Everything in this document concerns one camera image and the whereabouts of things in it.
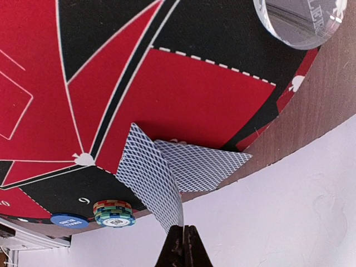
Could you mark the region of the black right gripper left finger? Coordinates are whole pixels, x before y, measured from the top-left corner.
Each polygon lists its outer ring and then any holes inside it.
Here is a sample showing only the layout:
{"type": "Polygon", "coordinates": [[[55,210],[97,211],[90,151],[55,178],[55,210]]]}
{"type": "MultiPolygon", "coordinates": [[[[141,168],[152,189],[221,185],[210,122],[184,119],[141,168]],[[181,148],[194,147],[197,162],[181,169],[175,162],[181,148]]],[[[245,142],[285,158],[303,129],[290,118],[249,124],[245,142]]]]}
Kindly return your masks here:
{"type": "Polygon", "coordinates": [[[183,266],[183,227],[174,225],[170,227],[155,267],[183,266]]]}

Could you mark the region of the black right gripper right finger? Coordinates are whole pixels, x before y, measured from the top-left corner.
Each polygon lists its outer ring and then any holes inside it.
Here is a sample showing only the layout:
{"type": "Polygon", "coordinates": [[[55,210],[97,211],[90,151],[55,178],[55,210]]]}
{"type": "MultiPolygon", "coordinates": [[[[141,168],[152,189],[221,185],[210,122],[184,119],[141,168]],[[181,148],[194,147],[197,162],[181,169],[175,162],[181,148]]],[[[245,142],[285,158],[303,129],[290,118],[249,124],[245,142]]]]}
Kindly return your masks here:
{"type": "Polygon", "coordinates": [[[185,266],[213,267],[197,228],[193,225],[184,227],[184,257],[185,266]]]}

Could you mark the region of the poker chip stack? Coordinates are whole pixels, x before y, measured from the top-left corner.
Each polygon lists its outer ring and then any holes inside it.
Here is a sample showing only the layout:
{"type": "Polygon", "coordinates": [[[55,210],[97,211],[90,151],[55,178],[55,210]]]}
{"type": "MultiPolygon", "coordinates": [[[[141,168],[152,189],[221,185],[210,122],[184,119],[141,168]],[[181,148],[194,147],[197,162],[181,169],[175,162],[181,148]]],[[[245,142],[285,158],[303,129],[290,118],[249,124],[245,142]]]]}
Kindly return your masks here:
{"type": "Polygon", "coordinates": [[[121,200],[98,201],[93,205],[93,214],[102,227],[123,228],[136,223],[131,205],[121,200]]]}

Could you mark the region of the dealt card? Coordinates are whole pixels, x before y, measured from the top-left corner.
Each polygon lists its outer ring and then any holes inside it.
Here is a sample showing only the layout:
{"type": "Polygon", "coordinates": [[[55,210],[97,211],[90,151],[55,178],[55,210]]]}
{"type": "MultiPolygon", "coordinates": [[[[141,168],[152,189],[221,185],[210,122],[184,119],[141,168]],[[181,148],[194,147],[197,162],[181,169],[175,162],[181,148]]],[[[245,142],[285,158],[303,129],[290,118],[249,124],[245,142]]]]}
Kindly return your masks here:
{"type": "Polygon", "coordinates": [[[167,160],[180,192],[214,191],[218,185],[252,158],[251,154],[231,152],[191,144],[154,141],[167,160]]]}

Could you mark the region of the blue small blind button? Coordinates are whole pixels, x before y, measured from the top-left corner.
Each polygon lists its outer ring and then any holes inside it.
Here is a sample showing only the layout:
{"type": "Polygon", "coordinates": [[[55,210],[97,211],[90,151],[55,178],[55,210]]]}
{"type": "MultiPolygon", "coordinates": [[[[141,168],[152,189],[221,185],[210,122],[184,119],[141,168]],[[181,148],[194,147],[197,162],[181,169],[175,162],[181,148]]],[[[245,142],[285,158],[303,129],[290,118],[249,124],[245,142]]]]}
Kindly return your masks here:
{"type": "Polygon", "coordinates": [[[85,217],[76,214],[56,213],[50,218],[51,223],[68,229],[84,229],[89,226],[85,217]]]}

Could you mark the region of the black round dealer puck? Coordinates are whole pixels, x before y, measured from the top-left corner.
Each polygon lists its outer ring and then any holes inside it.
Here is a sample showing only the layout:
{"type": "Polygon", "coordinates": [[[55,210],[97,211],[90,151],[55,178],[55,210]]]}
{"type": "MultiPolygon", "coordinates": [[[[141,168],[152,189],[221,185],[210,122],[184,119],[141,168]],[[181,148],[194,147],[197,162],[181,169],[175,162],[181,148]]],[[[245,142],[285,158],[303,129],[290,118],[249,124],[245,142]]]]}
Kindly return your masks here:
{"type": "Polygon", "coordinates": [[[298,50],[328,41],[341,25],[347,0],[254,0],[264,27],[278,40],[298,50]]]}

